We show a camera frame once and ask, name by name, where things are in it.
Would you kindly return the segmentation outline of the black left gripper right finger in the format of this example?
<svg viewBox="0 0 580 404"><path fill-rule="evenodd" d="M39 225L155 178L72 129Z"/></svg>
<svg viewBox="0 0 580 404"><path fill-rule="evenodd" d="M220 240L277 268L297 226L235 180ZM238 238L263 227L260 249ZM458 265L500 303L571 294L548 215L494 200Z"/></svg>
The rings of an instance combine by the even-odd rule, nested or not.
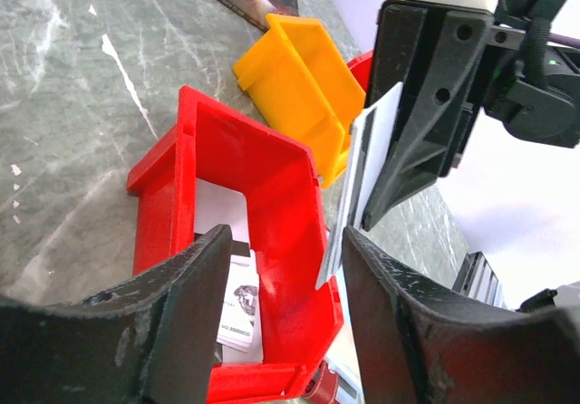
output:
<svg viewBox="0 0 580 404"><path fill-rule="evenodd" d="M576 403L579 312L518 313L451 291L352 227L343 272L368 403Z"/></svg>

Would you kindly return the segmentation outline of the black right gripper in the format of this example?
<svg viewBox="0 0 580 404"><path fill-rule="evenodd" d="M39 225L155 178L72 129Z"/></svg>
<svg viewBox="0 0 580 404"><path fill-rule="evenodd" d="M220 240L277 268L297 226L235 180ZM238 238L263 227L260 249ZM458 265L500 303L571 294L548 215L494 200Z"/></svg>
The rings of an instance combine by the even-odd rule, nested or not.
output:
<svg viewBox="0 0 580 404"><path fill-rule="evenodd" d="M517 139L578 145L579 50L551 34L565 2L498 0L493 12L383 2L365 105L398 82L403 87L364 230L449 174L479 111Z"/></svg>

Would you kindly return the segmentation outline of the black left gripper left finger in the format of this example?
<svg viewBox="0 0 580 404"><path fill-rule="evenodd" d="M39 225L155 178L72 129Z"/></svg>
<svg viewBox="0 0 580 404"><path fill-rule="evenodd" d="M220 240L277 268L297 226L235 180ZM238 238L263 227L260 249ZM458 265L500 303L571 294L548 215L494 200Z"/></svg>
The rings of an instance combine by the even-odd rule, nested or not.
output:
<svg viewBox="0 0 580 404"><path fill-rule="evenodd" d="M4 403L203 403L233 244L219 225L79 303L1 300Z"/></svg>

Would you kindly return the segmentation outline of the white striped credit card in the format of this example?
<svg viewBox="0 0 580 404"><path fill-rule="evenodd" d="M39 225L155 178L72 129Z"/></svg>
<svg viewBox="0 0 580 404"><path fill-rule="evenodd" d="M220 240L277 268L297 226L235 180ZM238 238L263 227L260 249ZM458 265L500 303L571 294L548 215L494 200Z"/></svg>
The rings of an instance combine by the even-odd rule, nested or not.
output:
<svg viewBox="0 0 580 404"><path fill-rule="evenodd" d="M337 217L315 283L327 283L341 266L343 229L363 227L363 211L381 173L391 144L401 99L402 82L395 83L377 102L365 108L351 124L351 143Z"/></svg>

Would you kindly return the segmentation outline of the yellow plastic bin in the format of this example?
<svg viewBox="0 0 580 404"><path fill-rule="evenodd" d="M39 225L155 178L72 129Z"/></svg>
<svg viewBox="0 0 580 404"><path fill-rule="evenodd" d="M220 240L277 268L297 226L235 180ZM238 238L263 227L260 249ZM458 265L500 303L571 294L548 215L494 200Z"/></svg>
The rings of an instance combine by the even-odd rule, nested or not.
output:
<svg viewBox="0 0 580 404"><path fill-rule="evenodd" d="M268 14L268 30L234 64L237 84L283 135L310 148L323 188L344 172L365 92L323 23Z"/></svg>

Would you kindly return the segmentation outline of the red plastic bin with cards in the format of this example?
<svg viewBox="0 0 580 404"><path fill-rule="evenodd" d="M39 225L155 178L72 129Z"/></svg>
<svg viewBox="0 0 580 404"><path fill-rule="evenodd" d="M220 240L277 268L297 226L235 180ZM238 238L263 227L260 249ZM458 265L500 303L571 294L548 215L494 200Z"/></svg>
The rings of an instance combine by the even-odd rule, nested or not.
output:
<svg viewBox="0 0 580 404"><path fill-rule="evenodd" d="M260 276L264 359L215 367L211 403L301 396L343 326L336 282L316 285L326 248L312 152L295 140L184 86L175 125L130 171L139 200L135 273L189 245L197 233L195 184L246 199L249 245Z"/></svg>

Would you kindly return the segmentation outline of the red leather card holder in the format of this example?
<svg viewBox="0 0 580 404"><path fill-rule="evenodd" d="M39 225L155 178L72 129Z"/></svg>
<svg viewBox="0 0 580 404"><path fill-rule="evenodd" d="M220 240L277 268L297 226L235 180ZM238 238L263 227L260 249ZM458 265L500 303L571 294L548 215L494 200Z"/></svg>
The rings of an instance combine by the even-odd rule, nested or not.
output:
<svg viewBox="0 0 580 404"><path fill-rule="evenodd" d="M337 334L302 398L307 403L364 403L353 331L349 323Z"/></svg>

